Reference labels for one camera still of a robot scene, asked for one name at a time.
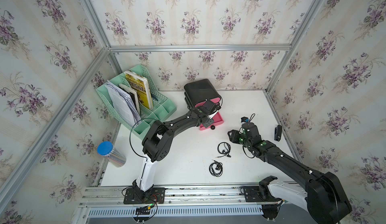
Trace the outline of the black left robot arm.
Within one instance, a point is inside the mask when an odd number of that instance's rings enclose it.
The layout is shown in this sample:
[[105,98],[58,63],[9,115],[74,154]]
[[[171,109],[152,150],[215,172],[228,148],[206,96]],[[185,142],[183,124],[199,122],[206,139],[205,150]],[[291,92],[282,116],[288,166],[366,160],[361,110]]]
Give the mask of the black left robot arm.
[[142,141],[145,160],[136,186],[142,192],[150,190],[154,185],[157,164],[170,152],[174,137],[191,127],[200,125],[209,127],[214,123],[213,117],[220,108],[216,105],[213,109],[208,110],[199,106],[170,121],[156,120]]

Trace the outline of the pink bottom drawer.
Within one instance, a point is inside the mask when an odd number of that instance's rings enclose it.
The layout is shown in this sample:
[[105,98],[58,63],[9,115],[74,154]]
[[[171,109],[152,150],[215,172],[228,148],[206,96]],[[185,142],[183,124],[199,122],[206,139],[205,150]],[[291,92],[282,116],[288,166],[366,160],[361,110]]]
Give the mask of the pink bottom drawer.
[[221,114],[219,112],[217,112],[212,118],[211,118],[211,125],[209,126],[204,126],[203,124],[201,124],[199,126],[199,130],[206,130],[206,129],[211,129],[211,130],[214,130],[216,128],[216,126],[218,125],[221,125],[224,123],[224,120],[221,116]]

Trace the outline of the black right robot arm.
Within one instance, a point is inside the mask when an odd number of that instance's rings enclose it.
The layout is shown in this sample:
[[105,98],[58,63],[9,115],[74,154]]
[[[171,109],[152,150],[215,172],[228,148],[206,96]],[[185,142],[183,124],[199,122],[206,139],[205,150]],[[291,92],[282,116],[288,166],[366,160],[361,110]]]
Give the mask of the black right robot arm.
[[230,130],[228,137],[230,142],[242,145],[254,157],[295,181],[295,184],[286,184],[275,176],[266,177],[257,189],[243,190],[246,201],[255,197],[264,201],[288,201],[307,211],[319,224],[337,224],[352,212],[350,201],[335,174],[312,169],[274,143],[263,140],[254,123],[245,122],[240,130]]

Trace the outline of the black earphones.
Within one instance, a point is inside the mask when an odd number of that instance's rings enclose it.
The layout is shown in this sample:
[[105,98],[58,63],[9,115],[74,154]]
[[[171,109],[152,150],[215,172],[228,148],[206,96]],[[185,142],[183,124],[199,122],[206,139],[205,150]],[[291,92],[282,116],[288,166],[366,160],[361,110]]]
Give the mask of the black earphones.
[[218,161],[213,161],[209,165],[209,172],[214,177],[221,177],[223,174],[223,164]]
[[230,152],[231,152],[231,146],[227,142],[221,142],[217,146],[217,151],[219,153],[219,156],[217,158],[222,157],[228,157],[231,158]]

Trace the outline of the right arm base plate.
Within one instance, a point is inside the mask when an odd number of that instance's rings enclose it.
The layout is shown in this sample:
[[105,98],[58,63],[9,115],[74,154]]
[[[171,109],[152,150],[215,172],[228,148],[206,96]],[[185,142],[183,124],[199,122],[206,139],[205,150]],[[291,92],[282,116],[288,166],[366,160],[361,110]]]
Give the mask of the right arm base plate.
[[282,199],[274,197],[268,186],[278,180],[275,176],[262,179],[257,186],[241,186],[240,192],[245,197],[246,202],[279,202]]

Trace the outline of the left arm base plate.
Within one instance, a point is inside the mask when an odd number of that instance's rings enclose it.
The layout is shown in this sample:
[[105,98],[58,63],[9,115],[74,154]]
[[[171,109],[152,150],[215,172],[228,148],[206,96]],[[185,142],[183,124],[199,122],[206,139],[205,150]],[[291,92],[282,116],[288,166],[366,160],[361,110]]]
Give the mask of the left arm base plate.
[[142,192],[138,188],[127,187],[121,191],[124,204],[163,204],[165,200],[165,188],[150,188]]

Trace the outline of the pink top drawer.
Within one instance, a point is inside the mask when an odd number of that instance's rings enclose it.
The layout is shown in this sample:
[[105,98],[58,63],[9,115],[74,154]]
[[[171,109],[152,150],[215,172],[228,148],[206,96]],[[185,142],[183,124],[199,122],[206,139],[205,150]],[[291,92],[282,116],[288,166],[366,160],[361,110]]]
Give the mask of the pink top drawer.
[[218,104],[218,105],[219,105],[220,102],[221,102],[221,97],[216,97],[216,98],[213,98],[213,99],[204,99],[203,101],[196,103],[196,104],[195,104],[195,107],[202,106],[202,105],[204,105],[207,101],[211,101],[211,102],[213,102],[214,104]]

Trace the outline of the pink drawer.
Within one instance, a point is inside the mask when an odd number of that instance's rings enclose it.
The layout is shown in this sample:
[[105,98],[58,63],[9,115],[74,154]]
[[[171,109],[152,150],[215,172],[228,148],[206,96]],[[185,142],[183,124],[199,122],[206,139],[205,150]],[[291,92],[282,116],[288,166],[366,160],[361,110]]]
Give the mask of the pink drawer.
[[214,130],[216,128],[216,126],[218,125],[221,125],[224,123],[224,120],[221,116],[221,114],[219,112],[217,112],[212,118],[211,118],[211,125],[209,126],[204,126],[203,124],[201,124],[199,126],[199,130],[206,130],[206,129],[211,129],[211,130]]
[[218,104],[218,105],[219,105],[220,102],[221,102],[221,97],[216,97],[216,98],[213,98],[213,99],[204,99],[203,101],[196,103],[196,104],[195,104],[195,107],[202,106],[202,105],[204,105],[207,101],[211,101],[211,102],[213,102],[214,104]]

